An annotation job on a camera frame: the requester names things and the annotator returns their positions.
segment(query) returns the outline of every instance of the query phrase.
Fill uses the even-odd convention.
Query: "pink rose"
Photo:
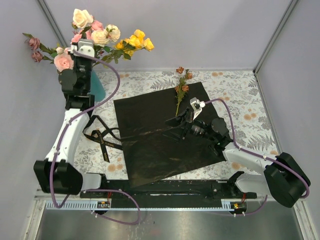
[[[43,58],[42,54],[39,51],[35,51],[34,53],[32,53],[31,57],[36,63],[39,63]]]
[[[91,40],[91,31],[90,30],[86,31],[85,36],[86,36],[86,39]]]
[[[36,37],[32,37],[29,39],[29,47],[32,48],[32,50],[36,50],[40,47],[40,40]]]
[[[80,39],[81,39],[81,34],[78,33],[78,34],[74,35],[74,37],[71,39],[71,42],[77,43],[77,42],[79,42]]]
[[[95,30],[103,30],[104,29],[104,25],[101,22],[95,20],[92,23],[91,28],[92,28],[93,31],[95,31]]]
[[[65,52],[55,56],[53,63],[59,72],[62,72],[65,69],[74,68],[74,61],[71,59],[71,56]]]

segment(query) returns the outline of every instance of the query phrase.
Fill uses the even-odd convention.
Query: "black ribbon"
[[[98,119],[100,121],[100,123],[104,126],[105,130],[102,133],[99,130],[93,130],[91,132],[91,135],[85,134],[86,129],[89,128],[96,119]],[[83,129],[83,134],[87,139],[100,144],[103,159],[104,159],[104,161],[106,161],[108,163],[110,163],[110,160],[109,160],[106,146],[122,150],[121,145],[104,140],[104,137],[106,135],[111,134],[111,136],[114,139],[120,141],[120,138],[116,137],[116,135],[112,132],[113,130],[119,130],[119,128],[118,127],[109,128],[107,126],[107,124],[98,115],[92,115],[90,120],[88,121],[87,125]]]

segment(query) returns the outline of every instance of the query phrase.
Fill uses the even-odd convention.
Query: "metal floor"
[[[249,203],[248,212],[257,208]],[[113,211],[108,217],[135,221],[134,211]],[[144,211],[140,225],[128,226],[90,211],[45,210],[37,240],[302,240],[293,208],[268,202],[256,215],[227,217],[203,211]]]

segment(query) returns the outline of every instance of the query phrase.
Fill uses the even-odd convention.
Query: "white gear rack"
[[[108,203],[109,206],[101,207],[102,202]],[[61,208],[55,208],[54,203],[52,200],[47,200],[45,203],[45,208],[49,210],[89,210],[89,211],[105,211],[105,210],[112,210],[112,211],[136,211],[136,208],[112,208],[111,207],[112,199],[99,199],[99,200],[67,200],[65,204]],[[221,206],[222,207],[175,207],[175,208],[140,208],[141,211],[196,211],[196,212],[203,212],[203,211],[213,211],[213,212],[231,212],[234,211],[231,208],[231,203],[228,200],[221,199]]]

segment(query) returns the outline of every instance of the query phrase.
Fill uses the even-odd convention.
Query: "white rose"
[[[64,49],[63,49],[62,47],[58,46],[58,47],[56,48],[56,52],[57,52],[58,54],[63,54],[63,53],[64,53]]]
[[[99,45],[101,47],[104,47],[109,42],[108,32],[105,29],[93,31],[91,38],[95,45]]]
[[[120,38],[120,30],[116,25],[109,24],[105,28],[109,32],[109,38],[111,38],[112,41],[116,42]]]
[[[91,24],[94,18],[88,13],[87,10],[75,9],[73,11],[73,23],[78,27],[84,29],[86,25]]]

